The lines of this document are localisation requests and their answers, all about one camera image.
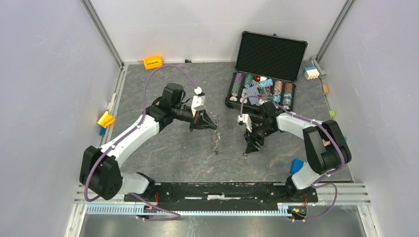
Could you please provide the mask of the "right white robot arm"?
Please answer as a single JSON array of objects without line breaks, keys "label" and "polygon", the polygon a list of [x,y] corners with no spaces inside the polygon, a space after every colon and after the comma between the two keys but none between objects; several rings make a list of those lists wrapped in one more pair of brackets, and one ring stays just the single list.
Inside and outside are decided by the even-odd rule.
[{"label": "right white robot arm", "polygon": [[259,107],[262,122],[253,123],[250,115],[240,113],[237,121],[246,127],[247,154],[257,152],[264,139],[275,132],[288,132],[304,141],[306,162],[291,174],[285,184],[286,197],[299,201],[325,177],[342,170],[352,155],[339,124],[334,120],[317,121],[299,116],[274,102]]}]

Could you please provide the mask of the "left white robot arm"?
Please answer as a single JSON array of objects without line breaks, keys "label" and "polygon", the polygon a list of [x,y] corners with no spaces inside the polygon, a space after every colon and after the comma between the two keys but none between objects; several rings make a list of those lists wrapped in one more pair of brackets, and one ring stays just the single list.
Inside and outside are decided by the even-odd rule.
[{"label": "left white robot arm", "polygon": [[168,83],[160,97],[123,133],[99,148],[89,146],[83,154],[79,181],[85,190],[110,200],[117,194],[135,193],[143,201],[155,196],[152,179],[142,173],[122,173],[121,166],[143,143],[160,133],[174,120],[189,123],[190,131],[217,126],[207,114],[205,94],[195,90],[191,106],[183,101],[185,91],[177,83]]}]

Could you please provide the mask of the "metal keyring with tags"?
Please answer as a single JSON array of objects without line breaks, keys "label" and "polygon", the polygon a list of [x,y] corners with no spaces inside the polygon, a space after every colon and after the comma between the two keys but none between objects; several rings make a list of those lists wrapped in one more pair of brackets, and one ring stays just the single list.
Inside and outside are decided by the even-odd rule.
[{"label": "metal keyring with tags", "polygon": [[217,116],[215,118],[215,131],[214,131],[213,146],[212,146],[212,150],[216,155],[219,154],[218,145],[219,145],[219,141],[220,141],[220,133],[219,133],[218,129],[219,129],[219,116]]}]

